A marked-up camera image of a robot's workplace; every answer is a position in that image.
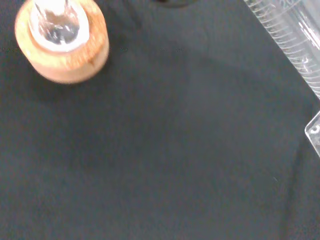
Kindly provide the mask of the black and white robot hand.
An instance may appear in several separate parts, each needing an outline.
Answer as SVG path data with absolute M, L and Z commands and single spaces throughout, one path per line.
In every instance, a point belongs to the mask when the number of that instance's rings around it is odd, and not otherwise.
M 183 8 L 198 2 L 198 0 L 153 0 L 153 2 L 163 8 Z

